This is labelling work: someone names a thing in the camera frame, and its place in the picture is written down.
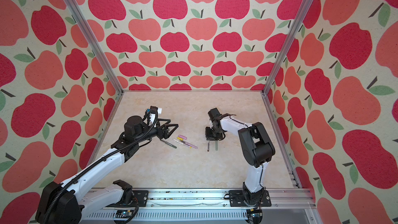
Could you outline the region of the pink pen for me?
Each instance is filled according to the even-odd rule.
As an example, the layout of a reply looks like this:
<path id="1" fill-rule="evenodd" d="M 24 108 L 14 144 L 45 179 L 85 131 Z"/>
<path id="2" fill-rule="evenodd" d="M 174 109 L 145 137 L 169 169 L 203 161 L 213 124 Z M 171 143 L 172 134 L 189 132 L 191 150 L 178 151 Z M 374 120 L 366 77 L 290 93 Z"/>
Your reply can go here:
<path id="1" fill-rule="evenodd" d="M 181 141 L 183 144 L 185 144 L 186 146 L 189 146 L 189 147 L 191 147 L 191 148 L 194 148 L 194 149 L 198 149 L 198 147 L 196 147 L 196 146 L 194 146 L 194 145 L 192 145 L 192 144 L 190 144 L 190 143 L 188 143 L 188 142 L 186 142 L 186 141 Z"/>

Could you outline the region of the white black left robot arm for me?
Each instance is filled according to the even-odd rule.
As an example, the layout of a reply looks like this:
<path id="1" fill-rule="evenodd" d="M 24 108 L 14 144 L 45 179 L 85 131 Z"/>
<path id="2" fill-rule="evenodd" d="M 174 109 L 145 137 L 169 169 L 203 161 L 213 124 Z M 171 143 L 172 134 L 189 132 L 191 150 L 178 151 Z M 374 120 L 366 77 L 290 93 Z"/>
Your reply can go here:
<path id="1" fill-rule="evenodd" d="M 92 194 L 89 191 L 153 138 L 168 139 L 177 128 L 171 120 L 159 118 L 157 110 L 148 110 L 144 117 L 129 117 L 118 140 L 99 159 L 61 183 L 51 182 L 43 189 L 36 221 L 40 224 L 77 224 L 107 206 L 139 209 L 132 186 L 123 180 L 116 180 L 111 186 Z"/>

